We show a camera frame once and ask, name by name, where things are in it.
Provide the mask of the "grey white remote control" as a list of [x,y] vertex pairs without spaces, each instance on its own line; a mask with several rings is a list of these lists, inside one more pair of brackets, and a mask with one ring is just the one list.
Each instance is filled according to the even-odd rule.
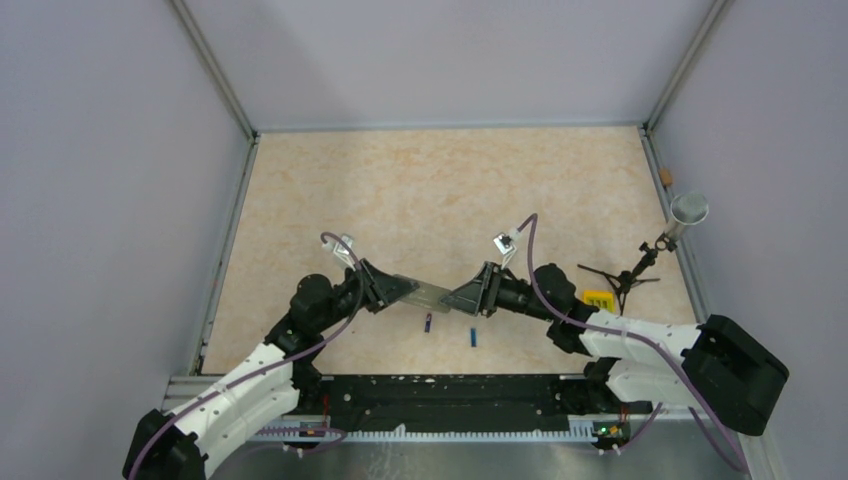
[[450,290],[423,280],[414,279],[402,275],[397,278],[416,283],[418,288],[400,299],[402,303],[427,310],[428,312],[449,313],[451,308],[441,302],[441,299],[450,293]]

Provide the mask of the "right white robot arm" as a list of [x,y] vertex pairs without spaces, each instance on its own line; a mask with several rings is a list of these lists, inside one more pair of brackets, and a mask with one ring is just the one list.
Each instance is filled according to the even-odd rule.
[[527,281],[487,262],[439,301],[471,316],[505,309],[548,321],[558,348],[596,358],[585,372],[586,397],[600,412],[632,402],[704,407],[725,427],[760,436],[789,378],[783,362],[726,316],[674,325],[617,315],[580,301],[553,263]]

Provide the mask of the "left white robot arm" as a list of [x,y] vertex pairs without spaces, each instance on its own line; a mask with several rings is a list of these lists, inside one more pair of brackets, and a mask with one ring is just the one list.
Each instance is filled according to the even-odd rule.
[[377,313],[420,284],[366,260],[332,284],[302,278],[288,312],[254,350],[201,394],[172,410],[153,409],[138,422],[123,467],[127,479],[207,479],[269,422],[319,404],[321,373],[313,361],[361,309]]

